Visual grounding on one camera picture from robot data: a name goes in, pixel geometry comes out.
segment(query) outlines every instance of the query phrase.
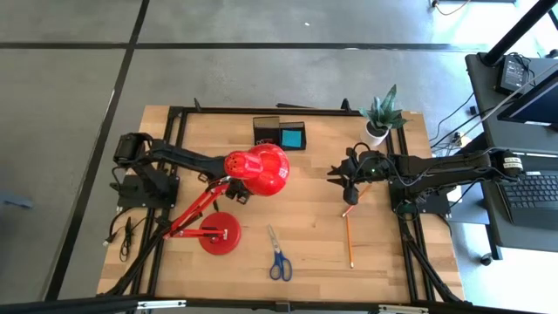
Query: wooden table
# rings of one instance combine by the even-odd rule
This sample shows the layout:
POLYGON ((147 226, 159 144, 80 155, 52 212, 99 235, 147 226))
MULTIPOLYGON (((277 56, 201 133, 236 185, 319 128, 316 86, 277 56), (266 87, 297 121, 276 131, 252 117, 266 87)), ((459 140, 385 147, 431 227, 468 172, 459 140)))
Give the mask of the wooden table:
MULTIPOLYGON (((167 106, 147 106, 139 130, 162 138, 167 106)), ((409 154, 430 157, 425 123, 420 113, 405 112, 409 154)), ((204 114, 187 116, 184 148, 213 156, 252 146, 250 114, 204 114)), ((225 256, 212 256, 197 239, 172 238, 164 245, 158 297, 214 298, 242 300, 291 300, 331 302, 409 302, 405 265, 397 217, 391 212, 386 183, 374 183, 350 213, 355 268, 349 265, 344 220, 347 209, 342 189, 328 183, 330 166, 345 158, 345 148, 359 141, 365 120, 361 117, 282 116, 282 122, 304 121, 308 144, 305 151, 287 152, 291 175, 285 189, 271 197, 253 196, 241 205, 225 197, 221 211, 234 215, 242 226, 238 247, 225 256), (274 259, 267 225, 276 232, 283 253, 294 274, 290 282, 269 278, 274 259)), ((397 136, 393 136, 398 147, 397 136)), ((386 152, 385 144, 378 150, 386 152)), ((197 174, 179 170, 179 199, 171 218, 178 216, 206 187, 197 174)), ((208 209, 206 216, 213 210, 208 209)), ((144 209, 126 213, 115 224, 133 222, 144 209)), ((448 227, 435 215, 421 215, 428 257, 444 282, 463 297, 459 272, 448 227)), ((109 247, 98 292, 113 287, 132 263, 140 245, 142 226, 133 238, 130 260, 119 260, 119 234, 109 247)), ((144 268, 140 291, 146 291, 151 261, 144 268)), ((424 297, 420 267, 415 261, 419 295, 424 297)))

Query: concrete floor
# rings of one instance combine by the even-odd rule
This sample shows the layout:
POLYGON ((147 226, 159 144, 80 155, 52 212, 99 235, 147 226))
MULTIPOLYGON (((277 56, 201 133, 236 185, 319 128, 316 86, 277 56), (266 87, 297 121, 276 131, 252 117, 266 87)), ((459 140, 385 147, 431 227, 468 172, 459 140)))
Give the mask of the concrete floor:
MULTIPOLYGON (((4 0, 0 41, 127 41, 139 6, 140 0, 4 0)), ((405 5, 158 0, 149 6, 139 40, 493 44, 525 6, 472 3, 443 17, 426 0, 405 5)), ((513 48, 528 56, 539 49, 530 34, 513 48)), ((397 83, 398 105, 425 113, 433 136, 438 121, 472 91, 464 56, 442 51, 136 51, 61 297, 95 293, 105 256, 101 243, 116 202, 108 187, 111 155, 118 136, 137 129, 143 106, 191 106, 196 97, 203 106, 285 102, 337 108, 346 97, 359 107, 397 83)), ((0 189, 35 202, 32 210, 0 210, 2 304, 41 297, 122 57, 123 51, 0 51, 0 131, 5 134, 0 140, 0 189)), ((464 111, 456 114, 441 132, 466 118, 464 111)), ((552 266, 558 255, 504 249, 504 261, 483 267, 476 262, 488 252, 482 226, 453 225, 453 240, 469 301, 558 311, 548 287, 558 279, 552 266), (522 270, 540 274, 526 277, 522 270)))

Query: potted plant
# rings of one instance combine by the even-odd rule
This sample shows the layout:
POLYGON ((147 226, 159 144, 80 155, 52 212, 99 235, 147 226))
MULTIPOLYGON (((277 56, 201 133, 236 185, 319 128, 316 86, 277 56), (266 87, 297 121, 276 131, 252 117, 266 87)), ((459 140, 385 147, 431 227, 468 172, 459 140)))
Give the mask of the potted plant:
POLYGON ((368 119, 368 123, 360 133, 360 140, 370 147, 378 146, 392 128, 400 128, 408 121, 401 117, 401 110, 394 110, 397 92, 397 86, 393 85, 384 101, 380 103, 380 99, 374 97, 370 110, 358 109, 360 114, 368 119))

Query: computer monitor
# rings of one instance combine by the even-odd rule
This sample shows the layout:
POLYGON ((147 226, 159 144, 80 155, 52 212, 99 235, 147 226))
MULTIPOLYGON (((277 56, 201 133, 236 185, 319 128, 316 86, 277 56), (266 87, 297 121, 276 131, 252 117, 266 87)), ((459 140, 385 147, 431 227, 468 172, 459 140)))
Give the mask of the computer monitor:
POLYGON ((515 100, 498 115, 498 119, 537 126, 558 126, 558 70, 515 100))

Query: wooden pencil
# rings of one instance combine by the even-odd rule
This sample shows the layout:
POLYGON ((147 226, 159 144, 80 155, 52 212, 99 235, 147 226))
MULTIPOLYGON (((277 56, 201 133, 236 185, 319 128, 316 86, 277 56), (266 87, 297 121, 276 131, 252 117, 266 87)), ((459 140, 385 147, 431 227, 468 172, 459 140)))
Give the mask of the wooden pencil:
MULTIPOLYGON (((368 186, 366 186, 366 188, 364 188, 363 192, 358 196, 358 200, 360 201, 360 199, 363 197, 364 193, 366 193, 366 191, 371 187, 372 185, 369 184, 368 186)), ((342 217, 347 216, 347 214, 349 214, 349 212, 355 208, 355 205, 350 205, 349 208, 347 208, 347 210, 345 210, 345 212, 341 215, 342 217)))
POLYGON ((350 262, 350 267, 353 269, 353 268, 355 268, 355 263, 352 259, 352 242, 350 240, 349 216, 345 217, 345 221, 347 222, 347 245, 349 246, 349 262, 350 262))

